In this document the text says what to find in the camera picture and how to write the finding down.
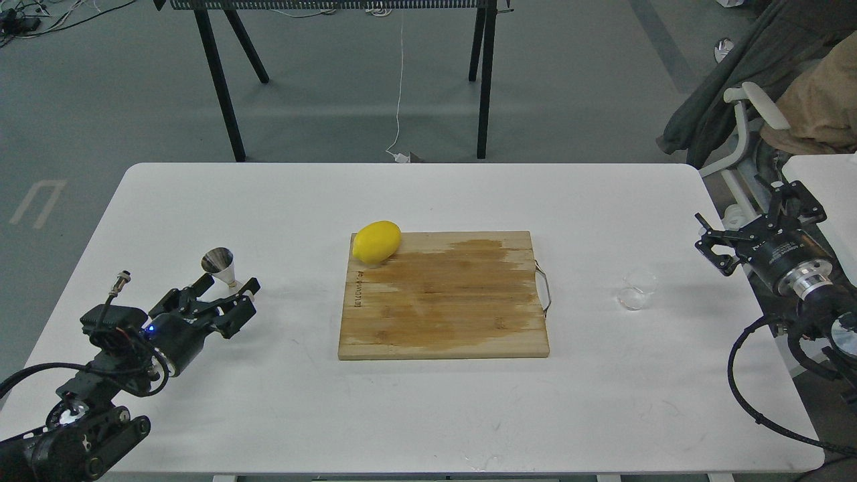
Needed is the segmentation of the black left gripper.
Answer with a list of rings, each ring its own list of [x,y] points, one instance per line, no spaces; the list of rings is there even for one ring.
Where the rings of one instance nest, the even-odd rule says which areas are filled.
[[[260,290],[257,278],[250,278],[238,292],[212,302],[200,296],[214,285],[205,272],[183,288],[172,288],[148,311],[150,323],[144,335],[167,363],[170,376],[179,376],[204,347],[209,333],[232,339],[255,314],[253,296]]]

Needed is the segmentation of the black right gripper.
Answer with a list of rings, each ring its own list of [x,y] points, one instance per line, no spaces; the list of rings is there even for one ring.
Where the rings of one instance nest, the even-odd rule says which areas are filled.
[[[832,286],[832,257],[799,228],[825,222],[823,205],[801,181],[774,182],[765,187],[769,205],[763,227],[769,232],[719,231],[704,219],[694,247],[723,276],[747,264],[753,274],[777,296],[806,299],[821,287]]]

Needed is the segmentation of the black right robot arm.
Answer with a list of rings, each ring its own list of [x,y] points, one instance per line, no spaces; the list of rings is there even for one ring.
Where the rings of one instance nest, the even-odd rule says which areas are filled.
[[[743,228],[720,231],[701,214],[696,249],[723,275],[750,268],[775,296],[795,301],[793,315],[762,315],[738,336],[726,361],[726,379],[738,405],[757,423],[795,441],[855,457],[855,448],[802,436],[765,417],[742,396],[734,375],[738,350],[752,333],[782,327],[799,366],[829,381],[844,381],[846,405],[855,409],[855,289],[836,283],[836,259],[807,232],[826,220],[826,211],[799,181],[769,188],[769,208]]]

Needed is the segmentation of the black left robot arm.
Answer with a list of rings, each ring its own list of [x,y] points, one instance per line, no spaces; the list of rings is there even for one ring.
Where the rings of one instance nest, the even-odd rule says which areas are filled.
[[[203,274],[171,289],[148,312],[114,304],[131,280],[117,275],[104,304],[82,316],[83,334],[99,348],[87,364],[49,362],[19,370],[2,382],[6,396],[19,382],[44,370],[74,370],[45,424],[2,442],[3,481],[95,481],[151,432],[146,416],[132,417],[113,400],[120,393],[155,396],[201,353],[211,333],[230,339],[254,317],[257,278],[232,288],[226,298],[202,300],[214,284]]]

